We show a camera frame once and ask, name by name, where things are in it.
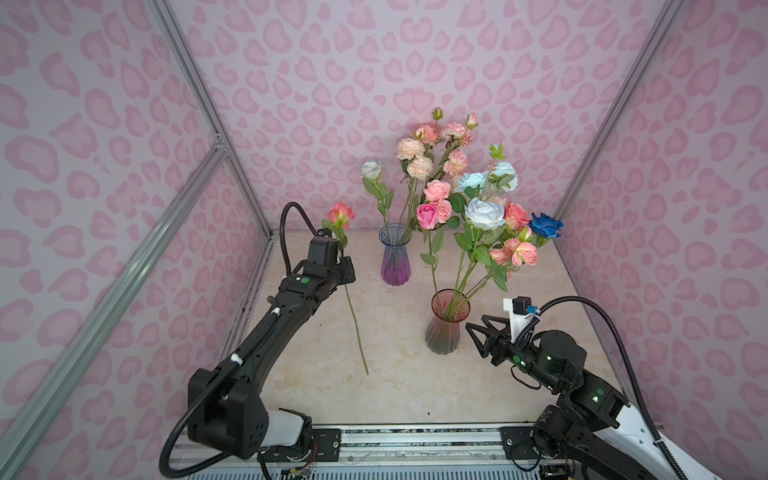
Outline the red grey glass vase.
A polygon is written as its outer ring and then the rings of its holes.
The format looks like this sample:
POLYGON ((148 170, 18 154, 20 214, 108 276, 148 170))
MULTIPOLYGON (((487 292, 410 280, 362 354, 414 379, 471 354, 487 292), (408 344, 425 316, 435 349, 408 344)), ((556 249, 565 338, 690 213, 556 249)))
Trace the red grey glass vase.
POLYGON ((433 316, 425 331, 425 343, 433 353, 450 354, 459 346, 461 324, 469 317, 471 304, 464 294, 443 289, 432 297, 430 306, 433 316))

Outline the red pink rose stem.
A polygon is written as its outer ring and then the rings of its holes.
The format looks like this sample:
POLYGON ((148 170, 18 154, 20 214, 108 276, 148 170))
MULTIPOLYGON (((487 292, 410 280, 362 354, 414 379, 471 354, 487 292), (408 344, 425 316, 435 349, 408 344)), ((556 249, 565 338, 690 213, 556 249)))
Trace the red pink rose stem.
MULTIPOLYGON (((348 238, 345 230, 349 227, 350 222, 355 218, 355 216, 356 214, 350 206, 344 202, 338 202, 330 208, 327 214, 327 218, 322 221, 322 227, 324 229, 328 229, 331 232, 331 236, 339 242, 340 260, 345 258, 345 249, 348 245, 348 238)), ((363 347, 359 321, 352 302, 349 288, 347 286, 344 286, 344 292, 355 329, 356 343, 360 354, 360 359, 362 361, 365 375, 368 376, 370 374, 370 370, 363 347)))

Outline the purple blue glass vase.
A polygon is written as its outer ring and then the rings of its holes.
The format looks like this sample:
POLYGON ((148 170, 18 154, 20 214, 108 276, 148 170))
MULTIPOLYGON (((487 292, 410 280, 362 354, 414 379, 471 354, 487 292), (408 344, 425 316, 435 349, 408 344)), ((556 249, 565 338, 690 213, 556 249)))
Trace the purple blue glass vase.
POLYGON ((411 276, 407 252, 411 232, 403 224, 389 224, 380 229, 379 240, 384 247, 380 271, 382 280, 390 286, 406 284, 411 276))

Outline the pale blue white rose stem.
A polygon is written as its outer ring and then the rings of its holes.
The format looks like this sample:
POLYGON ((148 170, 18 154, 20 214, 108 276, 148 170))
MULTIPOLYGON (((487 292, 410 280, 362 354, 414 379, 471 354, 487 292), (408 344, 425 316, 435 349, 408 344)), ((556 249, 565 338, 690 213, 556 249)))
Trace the pale blue white rose stem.
POLYGON ((366 161, 361 165, 360 173, 366 192, 376 200, 377 210, 382 216, 384 226, 388 227, 394 191, 389 189, 381 179, 382 165, 377 160, 366 161))

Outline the pink double rose stem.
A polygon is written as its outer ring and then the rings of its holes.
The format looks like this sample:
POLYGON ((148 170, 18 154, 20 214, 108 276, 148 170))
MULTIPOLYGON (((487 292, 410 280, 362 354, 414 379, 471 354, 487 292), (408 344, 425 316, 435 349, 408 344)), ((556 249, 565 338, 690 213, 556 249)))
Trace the pink double rose stem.
POLYGON ((418 189, 418 185, 414 184, 407 207, 407 231, 432 231, 439 225, 446 224, 453 214, 449 201, 451 189, 449 183, 441 180, 430 181, 422 189, 418 189))

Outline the blue flower stem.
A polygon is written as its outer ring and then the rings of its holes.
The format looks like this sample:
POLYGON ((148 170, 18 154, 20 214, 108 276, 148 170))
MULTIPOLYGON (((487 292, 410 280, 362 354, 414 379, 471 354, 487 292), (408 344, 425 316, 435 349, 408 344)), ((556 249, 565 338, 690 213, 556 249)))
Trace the blue flower stem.
POLYGON ((534 245, 542 247, 549 241, 561 236, 564 223, 545 213, 532 213, 529 227, 534 234, 534 245))

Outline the cream and red rose stem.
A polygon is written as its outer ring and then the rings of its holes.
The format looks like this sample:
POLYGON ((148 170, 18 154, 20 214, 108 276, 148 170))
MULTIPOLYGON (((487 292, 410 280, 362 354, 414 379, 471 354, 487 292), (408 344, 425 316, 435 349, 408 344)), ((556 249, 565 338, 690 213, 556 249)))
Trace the cream and red rose stem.
POLYGON ((529 225, 531 217, 521 205, 509 202, 504 208, 504 221, 510 231, 519 231, 529 225))

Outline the white blue large rose stem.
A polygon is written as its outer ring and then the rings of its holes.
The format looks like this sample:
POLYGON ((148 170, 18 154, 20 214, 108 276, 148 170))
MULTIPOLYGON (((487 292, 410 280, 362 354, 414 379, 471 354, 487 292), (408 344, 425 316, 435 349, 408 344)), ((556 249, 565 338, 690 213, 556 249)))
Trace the white blue large rose stem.
POLYGON ((454 293, 447 305, 451 321, 489 281, 506 289, 507 261, 499 241, 506 225, 504 208, 475 197, 465 207, 461 221, 462 230, 454 234, 460 256, 454 293))

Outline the pink multi bloom rose stem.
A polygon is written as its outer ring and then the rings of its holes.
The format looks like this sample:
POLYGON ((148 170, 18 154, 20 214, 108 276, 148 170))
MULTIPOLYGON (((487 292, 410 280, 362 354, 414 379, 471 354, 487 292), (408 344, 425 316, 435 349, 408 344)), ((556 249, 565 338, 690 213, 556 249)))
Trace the pink multi bloom rose stem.
POLYGON ((441 168, 444 176, 457 177, 468 167, 468 160, 464 147, 468 147, 473 141, 473 131, 479 126, 475 113, 467 115, 463 123, 450 122, 442 130, 442 139, 445 141, 445 152, 441 160, 441 168))

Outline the light blue rose stem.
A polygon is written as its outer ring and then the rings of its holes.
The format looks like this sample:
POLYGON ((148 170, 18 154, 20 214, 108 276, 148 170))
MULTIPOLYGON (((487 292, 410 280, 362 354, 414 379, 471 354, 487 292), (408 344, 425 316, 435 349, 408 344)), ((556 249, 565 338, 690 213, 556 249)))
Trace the light blue rose stem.
POLYGON ((511 193, 517 189, 519 178, 514 166, 507 161, 503 144, 491 144, 491 161, 482 172, 464 173, 454 181, 453 191, 471 197, 472 193, 481 195, 511 193))

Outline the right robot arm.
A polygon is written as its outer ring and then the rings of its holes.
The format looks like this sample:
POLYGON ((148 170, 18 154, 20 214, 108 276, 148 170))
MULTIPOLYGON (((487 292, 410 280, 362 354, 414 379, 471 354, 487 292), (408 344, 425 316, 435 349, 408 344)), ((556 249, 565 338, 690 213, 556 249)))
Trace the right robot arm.
POLYGON ((531 378, 556 401, 546 406, 526 438, 505 436, 507 456, 573 460, 605 479, 713 479, 703 466, 660 432, 607 380, 585 367, 586 352, 560 330, 533 331, 536 316, 513 334, 509 321, 485 315, 466 327, 479 354, 531 378))

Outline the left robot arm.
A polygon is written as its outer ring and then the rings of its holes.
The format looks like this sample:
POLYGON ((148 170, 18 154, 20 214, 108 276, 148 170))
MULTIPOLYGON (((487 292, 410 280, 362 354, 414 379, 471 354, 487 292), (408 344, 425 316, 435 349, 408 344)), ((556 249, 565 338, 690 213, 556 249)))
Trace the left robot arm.
POLYGON ((261 399, 266 379, 292 337, 338 287, 355 281, 351 258, 328 229, 310 241, 307 259, 289 271, 270 309, 215 369, 200 369, 188 385, 188 438, 243 460, 268 449, 301 459, 311 449, 312 420, 261 399))

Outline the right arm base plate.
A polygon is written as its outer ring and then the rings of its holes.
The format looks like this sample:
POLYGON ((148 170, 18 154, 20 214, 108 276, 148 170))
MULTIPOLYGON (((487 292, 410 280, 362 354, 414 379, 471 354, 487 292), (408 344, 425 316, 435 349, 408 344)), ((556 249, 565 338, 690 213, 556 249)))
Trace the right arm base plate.
POLYGON ((509 461, 536 460, 531 426, 503 426, 499 428, 501 445, 509 461))

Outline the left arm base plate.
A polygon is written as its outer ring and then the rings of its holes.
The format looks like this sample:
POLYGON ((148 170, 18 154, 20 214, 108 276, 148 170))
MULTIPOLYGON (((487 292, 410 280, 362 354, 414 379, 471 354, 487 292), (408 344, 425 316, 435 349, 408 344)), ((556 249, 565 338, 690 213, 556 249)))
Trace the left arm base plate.
POLYGON ((257 454, 266 463, 335 463, 340 458, 342 431, 316 428, 302 433, 293 446, 272 446, 257 454))

